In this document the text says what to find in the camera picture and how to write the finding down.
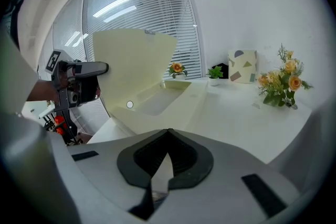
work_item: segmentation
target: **lamp shade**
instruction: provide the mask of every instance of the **lamp shade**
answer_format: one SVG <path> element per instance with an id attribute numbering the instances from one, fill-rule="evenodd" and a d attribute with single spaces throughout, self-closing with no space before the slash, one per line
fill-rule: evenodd
<path id="1" fill-rule="evenodd" d="M 256 50 L 230 50 L 228 52 L 229 80 L 253 83 L 257 71 Z"/>

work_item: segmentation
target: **tabletop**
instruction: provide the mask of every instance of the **tabletop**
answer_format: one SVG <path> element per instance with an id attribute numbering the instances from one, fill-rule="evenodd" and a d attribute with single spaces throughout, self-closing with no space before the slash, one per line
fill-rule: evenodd
<path id="1" fill-rule="evenodd" d="M 257 83 L 220 79 L 218 86 L 208 86 L 193 133 L 238 146 L 269 163 L 298 135 L 311 109 L 298 100 L 298 109 L 294 110 L 263 104 L 263 99 L 258 94 Z M 109 119 L 89 143 L 124 137 L 127 135 Z"/>

